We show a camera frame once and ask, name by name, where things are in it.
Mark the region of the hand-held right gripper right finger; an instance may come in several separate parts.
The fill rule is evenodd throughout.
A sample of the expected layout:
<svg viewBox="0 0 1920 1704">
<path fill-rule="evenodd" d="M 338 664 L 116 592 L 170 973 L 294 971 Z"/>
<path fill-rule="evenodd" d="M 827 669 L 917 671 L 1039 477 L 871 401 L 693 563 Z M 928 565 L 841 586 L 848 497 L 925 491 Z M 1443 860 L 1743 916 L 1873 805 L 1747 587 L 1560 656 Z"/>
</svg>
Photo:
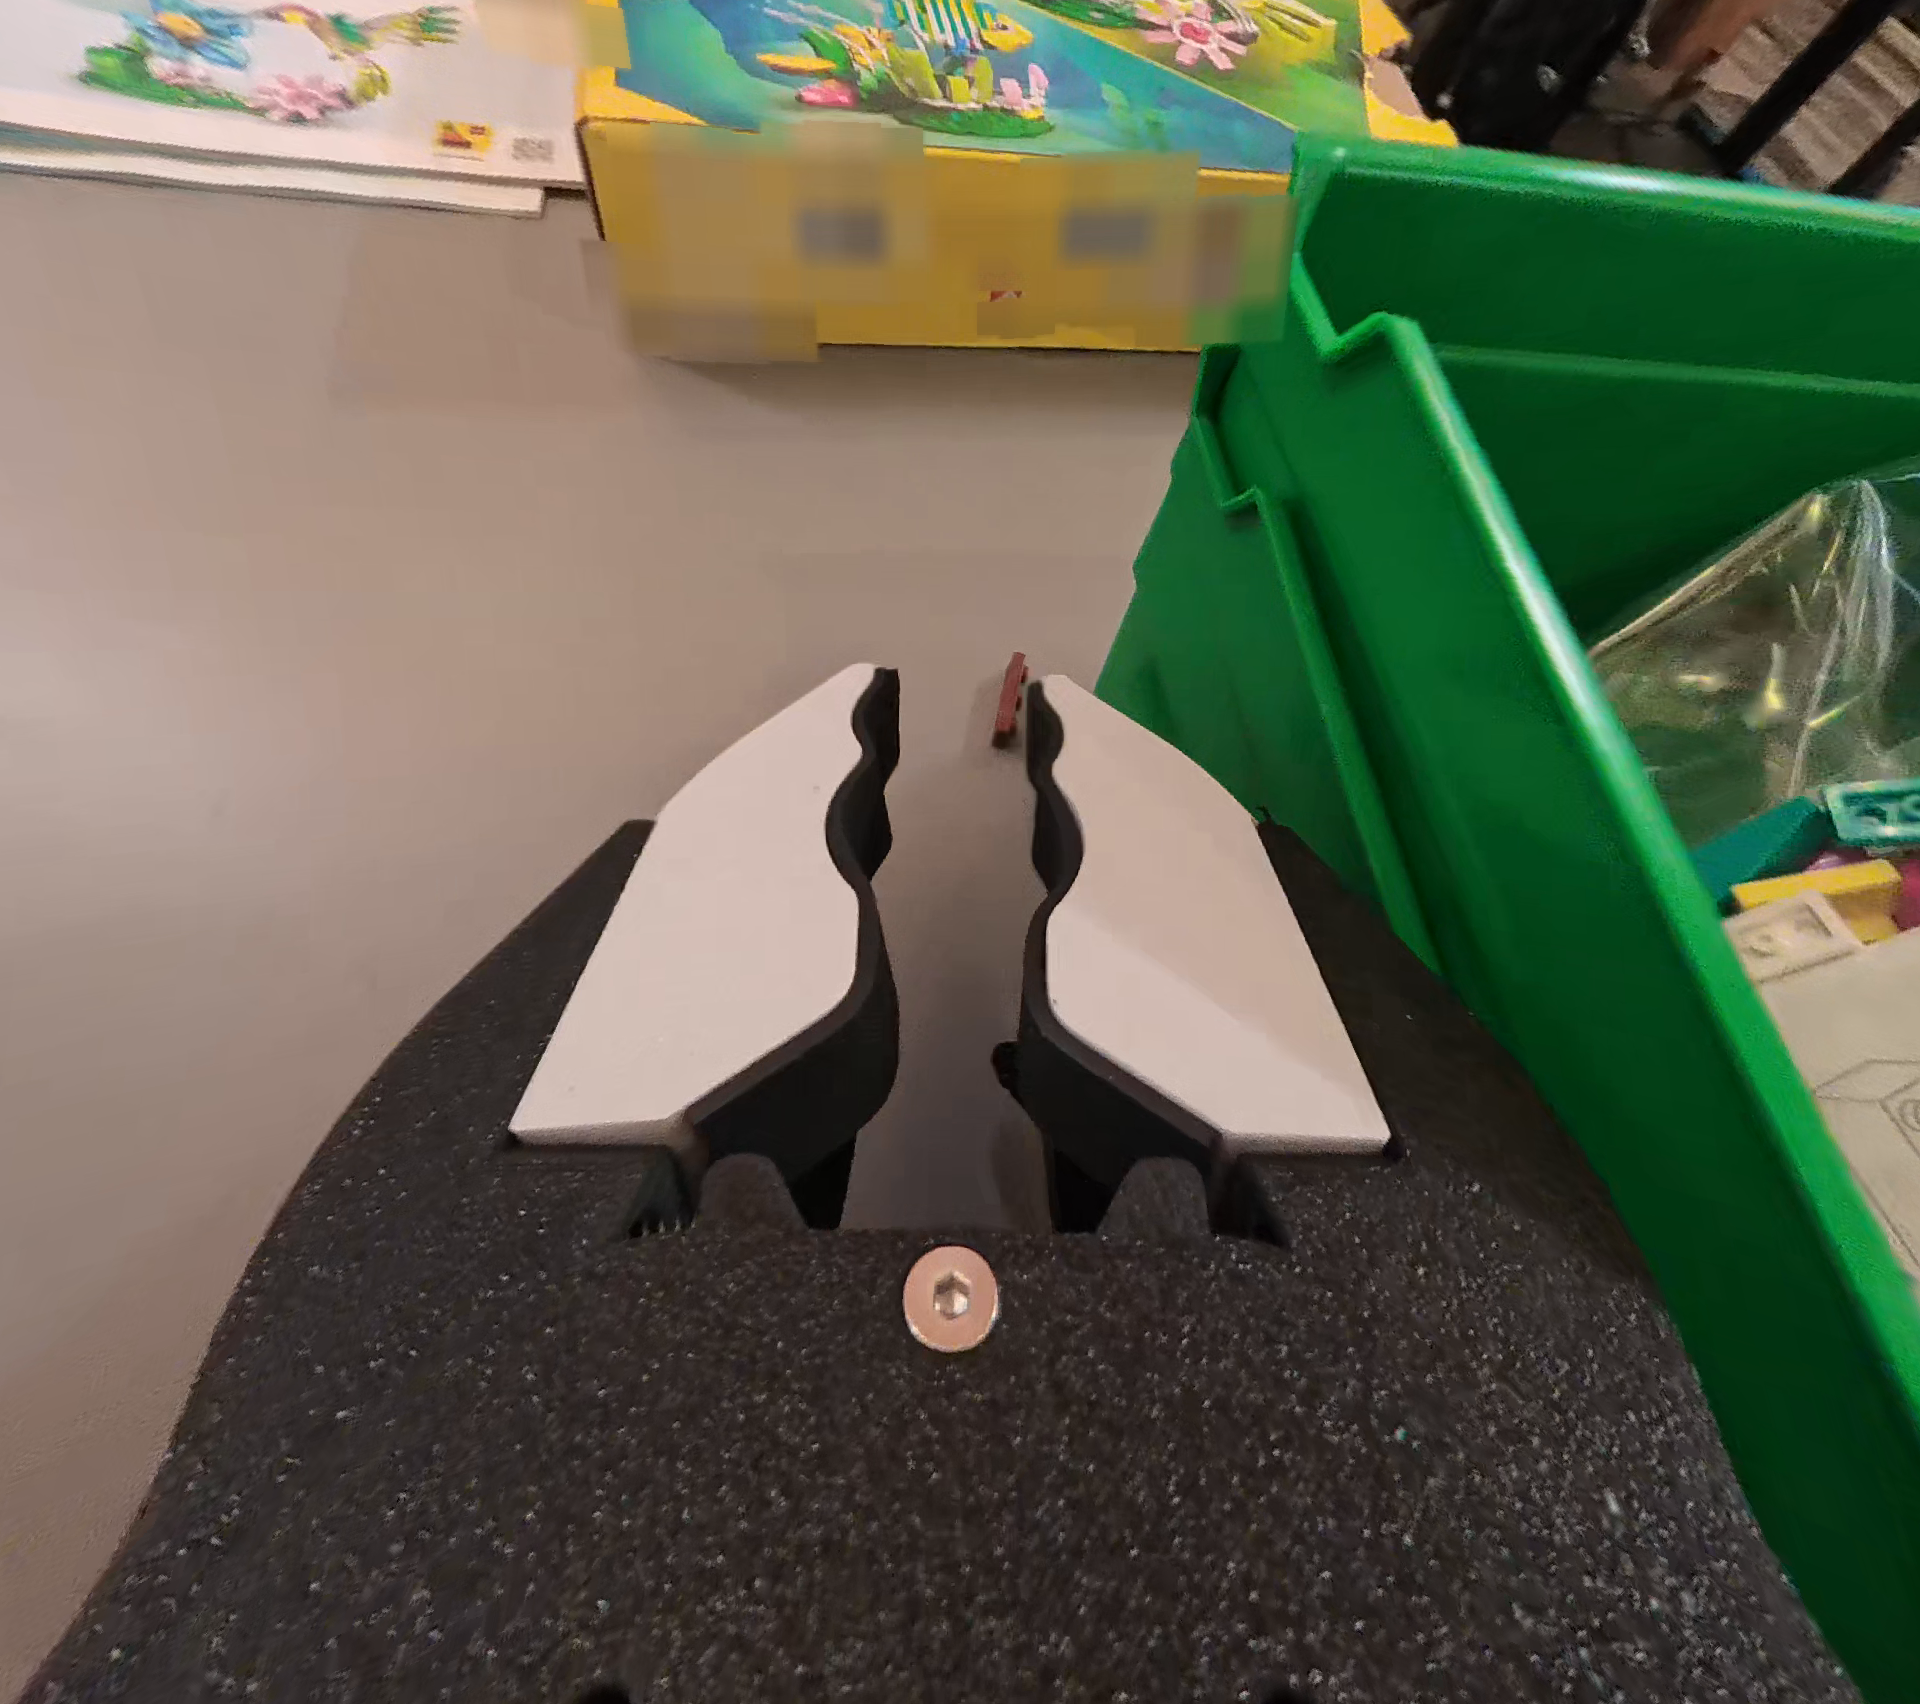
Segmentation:
<svg viewBox="0 0 1920 1704">
<path fill-rule="evenodd" d="M 1054 1228 L 1095 1231 L 1144 1163 L 1267 1233 L 1267 1163 L 1381 1163 L 1390 1120 L 1255 815 L 1065 674 L 1030 683 L 1041 900 L 1019 957 L 1017 1106 Z"/>
</svg>

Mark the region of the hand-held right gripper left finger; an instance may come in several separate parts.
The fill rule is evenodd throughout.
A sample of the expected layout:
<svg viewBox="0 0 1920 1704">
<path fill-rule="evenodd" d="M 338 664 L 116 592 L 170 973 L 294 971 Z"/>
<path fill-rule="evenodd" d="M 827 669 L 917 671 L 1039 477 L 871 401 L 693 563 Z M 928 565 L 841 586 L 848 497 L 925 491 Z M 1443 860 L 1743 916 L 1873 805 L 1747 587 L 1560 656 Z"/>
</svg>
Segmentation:
<svg viewBox="0 0 1920 1704">
<path fill-rule="evenodd" d="M 873 887 L 897 762 L 900 674 L 854 661 L 684 782 L 518 1098 L 518 1150 L 652 1152 L 686 1192 L 759 1157 L 807 1226 L 841 1226 L 900 1071 Z"/>
</svg>

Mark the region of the green plastic bin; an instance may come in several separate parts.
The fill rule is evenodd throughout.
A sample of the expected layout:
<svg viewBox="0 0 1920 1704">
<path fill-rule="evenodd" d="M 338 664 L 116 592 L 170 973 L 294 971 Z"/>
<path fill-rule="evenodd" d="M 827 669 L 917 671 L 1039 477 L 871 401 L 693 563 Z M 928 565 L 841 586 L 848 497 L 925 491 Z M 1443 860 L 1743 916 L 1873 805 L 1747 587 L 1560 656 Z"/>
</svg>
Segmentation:
<svg viewBox="0 0 1920 1704">
<path fill-rule="evenodd" d="M 1913 1288 L 1588 661 L 1916 451 L 1916 212 L 1305 135 L 1095 689 L 1292 828 L 1609 1190 L 1865 1699 L 1916 1699 Z"/>
</svg>

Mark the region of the pile of colourful lego pieces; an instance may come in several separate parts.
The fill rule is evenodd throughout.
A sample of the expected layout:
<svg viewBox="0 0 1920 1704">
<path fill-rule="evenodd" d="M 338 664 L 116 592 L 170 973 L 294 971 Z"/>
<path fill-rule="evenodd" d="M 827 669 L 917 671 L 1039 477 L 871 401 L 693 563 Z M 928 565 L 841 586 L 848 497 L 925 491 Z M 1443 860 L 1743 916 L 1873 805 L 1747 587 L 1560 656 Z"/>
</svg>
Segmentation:
<svg viewBox="0 0 1920 1704">
<path fill-rule="evenodd" d="M 1820 896 L 1863 943 L 1918 927 L 1918 778 L 1831 782 L 1692 847 L 1722 916 Z"/>
</svg>

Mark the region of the lego instruction booklet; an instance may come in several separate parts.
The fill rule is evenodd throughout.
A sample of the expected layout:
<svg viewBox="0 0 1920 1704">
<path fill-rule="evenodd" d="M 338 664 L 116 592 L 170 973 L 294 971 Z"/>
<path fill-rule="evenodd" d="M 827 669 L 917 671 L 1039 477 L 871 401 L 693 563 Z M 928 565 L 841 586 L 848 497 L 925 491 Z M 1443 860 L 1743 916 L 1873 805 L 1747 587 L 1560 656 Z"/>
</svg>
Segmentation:
<svg viewBox="0 0 1920 1704">
<path fill-rule="evenodd" d="M 524 220 L 538 218 L 546 205 L 546 189 L 538 184 L 142 150 L 85 135 L 20 128 L 1 130 L 1 170 L 22 175 L 125 181 L 317 203 L 391 203 Z"/>
<path fill-rule="evenodd" d="M 520 0 L 1 0 L 3 132 L 582 189 L 570 58 L 529 54 L 495 2 Z"/>
</svg>

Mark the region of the yellow lego box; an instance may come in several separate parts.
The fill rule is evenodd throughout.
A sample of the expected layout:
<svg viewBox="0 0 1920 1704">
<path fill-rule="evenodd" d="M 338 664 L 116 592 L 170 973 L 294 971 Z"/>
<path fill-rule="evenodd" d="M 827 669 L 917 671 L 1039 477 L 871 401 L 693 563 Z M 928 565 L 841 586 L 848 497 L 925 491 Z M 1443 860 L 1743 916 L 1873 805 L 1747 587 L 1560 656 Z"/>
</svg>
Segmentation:
<svg viewBox="0 0 1920 1704">
<path fill-rule="evenodd" d="M 1447 150 L 1384 0 L 584 0 L 641 350 L 1186 354 L 1284 276 L 1302 137 Z"/>
</svg>

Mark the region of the clear plastic bag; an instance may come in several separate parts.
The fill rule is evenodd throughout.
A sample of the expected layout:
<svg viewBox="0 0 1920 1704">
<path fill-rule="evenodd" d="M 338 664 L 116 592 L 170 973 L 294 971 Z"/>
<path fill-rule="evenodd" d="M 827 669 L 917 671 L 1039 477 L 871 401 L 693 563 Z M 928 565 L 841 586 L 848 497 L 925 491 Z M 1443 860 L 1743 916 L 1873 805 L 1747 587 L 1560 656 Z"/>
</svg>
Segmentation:
<svg viewBox="0 0 1920 1704">
<path fill-rule="evenodd" d="M 1623 616 L 1590 665 L 1687 847 L 1918 771 L 1918 470 L 1811 489 Z"/>
</svg>

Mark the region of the white printed paper sheet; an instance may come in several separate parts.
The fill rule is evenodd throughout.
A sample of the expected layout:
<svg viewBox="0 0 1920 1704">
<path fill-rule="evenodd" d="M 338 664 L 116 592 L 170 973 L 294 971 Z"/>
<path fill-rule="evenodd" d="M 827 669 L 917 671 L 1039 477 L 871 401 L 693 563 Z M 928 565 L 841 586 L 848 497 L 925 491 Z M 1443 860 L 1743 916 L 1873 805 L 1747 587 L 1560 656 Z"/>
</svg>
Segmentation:
<svg viewBox="0 0 1920 1704">
<path fill-rule="evenodd" d="M 1735 911 L 1722 926 L 1916 1288 L 1918 932 L 1865 943 L 1824 896 Z"/>
</svg>

